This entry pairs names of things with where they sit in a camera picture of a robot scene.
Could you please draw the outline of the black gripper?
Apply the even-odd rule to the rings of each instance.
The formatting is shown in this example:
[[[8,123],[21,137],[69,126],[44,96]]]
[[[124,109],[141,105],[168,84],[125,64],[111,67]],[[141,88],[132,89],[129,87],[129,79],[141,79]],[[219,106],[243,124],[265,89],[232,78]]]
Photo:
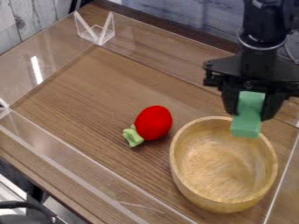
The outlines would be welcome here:
[[[299,66],[275,51],[244,50],[240,54],[204,62],[203,85],[221,90],[228,114],[239,114],[239,94],[248,90],[267,93],[261,121],[275,117],[287,97],[299,97]]]

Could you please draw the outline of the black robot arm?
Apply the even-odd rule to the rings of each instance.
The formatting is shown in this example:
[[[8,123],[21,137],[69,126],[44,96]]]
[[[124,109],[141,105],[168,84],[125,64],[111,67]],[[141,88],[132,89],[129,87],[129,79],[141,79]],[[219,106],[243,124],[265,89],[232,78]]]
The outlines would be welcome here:
[[[221,92],[224,109],[236,115],[239,94],[265,95],[259,118],[275,117],[284,101],[299,97],[299,66],[277,55],[287,36],[299,30],[299,0],[243,0],[240,52],[204,62],[203,84]]]

